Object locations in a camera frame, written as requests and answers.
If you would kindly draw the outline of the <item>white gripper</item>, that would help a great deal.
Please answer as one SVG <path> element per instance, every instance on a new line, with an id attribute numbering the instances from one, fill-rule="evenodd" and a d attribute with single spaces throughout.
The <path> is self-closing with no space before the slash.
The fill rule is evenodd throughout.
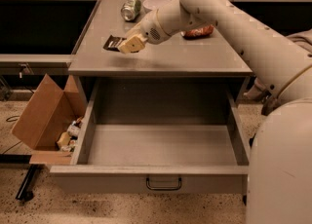
<path id="1" fill-rule="evenodd" d="M 145 43 L 158 45 L 171 38 L 161 26 L 158 11 L 151 11 L 146 14 L 139 23 L 126 33 L 126 40 L 119 46 L 122 54 L 137 53 L 145 48 Z"/>

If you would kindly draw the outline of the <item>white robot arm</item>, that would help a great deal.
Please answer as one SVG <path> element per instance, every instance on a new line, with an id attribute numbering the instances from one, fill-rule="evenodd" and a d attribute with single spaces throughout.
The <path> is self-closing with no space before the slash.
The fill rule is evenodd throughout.
<path id="1" fill-rule="evenodd" d="M 118 49 L 137 52 L 181 30 L 214 25 L 270 91 L 274 109 L 251 146 L 248 224 L 312 224 L 312 56 L 228 0 L 173 0 Z"/>

